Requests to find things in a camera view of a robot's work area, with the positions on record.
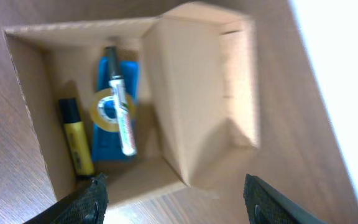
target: wood grain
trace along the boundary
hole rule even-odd
[[[262,148],[223,184],[221,200],[183,190],[114,210],[106,223],[247,223],[245,172],[326,222],[358,223],[353,189],[287,2],[215,2],[256,19]],[[54,203],[1,27],[155,16],[179,3],[0,0],[0,223],[24,222]]]

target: yellow marker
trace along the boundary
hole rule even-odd
[[[75,98],[59,100],[67,141],[77,176],[94,175],[90,149],[86,140],[84,124],[81,121]]]

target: blue object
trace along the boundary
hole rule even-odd
[[[139,64],[137,62],[121,61],[121,73],[124,76],[126,93],[131,95],[133,102],[137,105],[137,86],[139,82]],[[103,57],[99,63],[98,91],[110,88],[110,76],[108,59]],[[104,110],[110,118],[116,117],[114,102],[108,101],[104,105]],[[127,161],[129,158],[122,153],[121,142],[118,132],[108,132],[93,126],[92,160],[97,161]]]

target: brown surface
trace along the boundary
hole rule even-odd
[[[289,8],[285,1],[263,2],[225,3],[257,21],[262,148],[242,171],[259,175],[324,221],[358,223],[357,202]],[[0,223],[23,222],[54,201],[1,26],[154,16],[177,4],[0,1]],[[117,209],[106,218],[116,223],[247,223],[243,175],[228,181],[231,188],[223,187],[224,200],[184,190]]]

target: yellow tape roll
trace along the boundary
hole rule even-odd
[[[104,112],[104,104],[112,100],[111,89],[101,90],[94,95],[94,100],[89,109],[92,121],[101,129],[109,132],[118,132],[117,119],[111,119],[106,116]],[[135,118],[136,105],[134,104],[131,95],[126,94],[126,100],[128,102],[128,109],[131,119]]]

